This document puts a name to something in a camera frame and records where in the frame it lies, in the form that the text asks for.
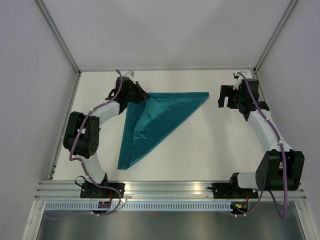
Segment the teal cloth napkin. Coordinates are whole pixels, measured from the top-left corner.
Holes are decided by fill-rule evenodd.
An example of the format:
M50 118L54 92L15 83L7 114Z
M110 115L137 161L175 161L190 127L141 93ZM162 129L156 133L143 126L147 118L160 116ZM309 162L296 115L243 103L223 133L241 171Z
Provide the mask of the teal cloth napkin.
M208 92L150 92L129 103L117 168L127 170L186 121L210 96Z

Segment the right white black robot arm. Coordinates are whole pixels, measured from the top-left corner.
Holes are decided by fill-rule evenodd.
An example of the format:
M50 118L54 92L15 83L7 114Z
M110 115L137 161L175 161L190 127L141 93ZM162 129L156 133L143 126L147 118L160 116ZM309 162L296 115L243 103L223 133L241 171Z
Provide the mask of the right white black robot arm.
M305 157L282 137L273 122L270 108L259 100L259 81L236 77L235 85L222 85L218 107L237 109L254 130L264 156L254 172L236 172L230 177L228 192L235 198L247 189L296 191L300 185Z

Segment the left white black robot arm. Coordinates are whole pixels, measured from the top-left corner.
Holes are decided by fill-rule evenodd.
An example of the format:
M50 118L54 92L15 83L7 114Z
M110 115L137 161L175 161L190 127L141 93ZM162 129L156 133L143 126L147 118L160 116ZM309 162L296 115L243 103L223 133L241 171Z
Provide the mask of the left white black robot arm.
M134 81L131 76L121 75L102 103L86 113L70 113L63 147L69 151L69 161L81 164L85 179L93 184L91 191L98 198L104 198L109 193L108 176L97 154L101 126L109 119L120 115L128 104L140 104L149 98L150 95L143 90L138 81Z

